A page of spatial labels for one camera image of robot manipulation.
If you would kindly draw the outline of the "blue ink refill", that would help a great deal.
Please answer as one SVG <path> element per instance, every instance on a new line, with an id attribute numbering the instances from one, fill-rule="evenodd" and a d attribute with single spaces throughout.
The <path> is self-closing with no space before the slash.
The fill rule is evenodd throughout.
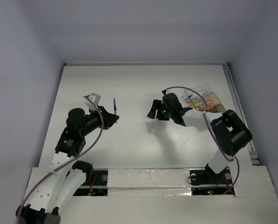
<path id="1" fill-rule="evenodd" d="M 117 115 L 117 104 L 115 98 L 113 98 L 113 108 L 114 108 L 114 114 Z"/>

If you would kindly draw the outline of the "white marker blue cap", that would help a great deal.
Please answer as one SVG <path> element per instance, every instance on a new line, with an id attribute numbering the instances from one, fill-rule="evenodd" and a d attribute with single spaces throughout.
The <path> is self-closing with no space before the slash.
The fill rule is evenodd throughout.
<path id="1" fill-rule="evenodd" d="M 206 91 L 198 91 L 197 93 L 189 92 L 188 97 L 189 98 L 198 98 L 199 96 L 204 96 L 205 94 L 206 94 Z"/>

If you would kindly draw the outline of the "green correction tape pen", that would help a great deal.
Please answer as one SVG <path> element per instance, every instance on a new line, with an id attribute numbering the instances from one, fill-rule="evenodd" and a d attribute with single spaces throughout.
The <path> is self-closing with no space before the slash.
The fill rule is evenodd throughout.
<path id="1" fill-rule="evenodd" d="M 193 102 L 193 104 L 194 104 L 195 106 L 200 106 L 200 105 L 203 105 L 204 102 L 203 102 L 203 101 L 195 101 L 195 102 Z"/>

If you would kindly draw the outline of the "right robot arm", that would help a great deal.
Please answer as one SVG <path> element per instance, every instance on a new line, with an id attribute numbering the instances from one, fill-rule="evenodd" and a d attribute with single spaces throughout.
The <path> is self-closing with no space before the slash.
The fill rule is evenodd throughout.
<path id="1" fill-rule="evenodd" d="M 171 119 L 178 125 L 196 127 L 199 131 L 209 130 L 218 147 L 205 167 L 204 177 L 210 183 L 221 178 L 221 172 L 233 161 L 237 152 L 252 140 L 250 130 L 233 110 L 212 113 L 183 107 L 174 93 L 165 94 L 162 100 L 153 100 L 147 117 L 163 121 Z"/>

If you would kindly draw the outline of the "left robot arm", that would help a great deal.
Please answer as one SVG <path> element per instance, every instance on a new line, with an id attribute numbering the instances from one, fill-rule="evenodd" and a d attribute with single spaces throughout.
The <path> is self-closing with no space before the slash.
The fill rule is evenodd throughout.
<path id="1" fill-rule="evenodd" d="M 86 151 L 85 137 L 96 129 L 112 127 L 119 119 L 103 106 L 89 114 L 81 108 L 69 111 L 66 127 L 45 175 L 28 193 L 16 211 L 19 224 L 59 224 L 61 214 L 76 190 L 93 180 L 93 165 L 79 160 Z"/>

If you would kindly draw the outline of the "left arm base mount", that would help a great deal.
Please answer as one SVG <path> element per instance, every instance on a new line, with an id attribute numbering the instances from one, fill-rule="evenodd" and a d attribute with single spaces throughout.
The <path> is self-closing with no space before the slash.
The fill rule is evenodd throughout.
<path id="1" fill-rule="evenodd" d="M 72 169 L 79 169 L 85 173 L 85 182 L 82 186 L 90 186 L 94 182 L 94 186 L 107 186 L 108 170 L 94 169 L 93 165 L 84 161 L 76 161 Z"/>

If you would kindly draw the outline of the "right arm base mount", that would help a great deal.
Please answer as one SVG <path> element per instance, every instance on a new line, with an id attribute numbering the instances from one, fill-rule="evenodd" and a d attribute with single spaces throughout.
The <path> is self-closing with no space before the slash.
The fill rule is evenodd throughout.
<path id="1" fill-rule="evenodd" d="M 190 170 L 187 182 L 193 186 L 232 184 L 232 177 L 229 167 L 216 174 L 207 164 L 205 168 Z"/>

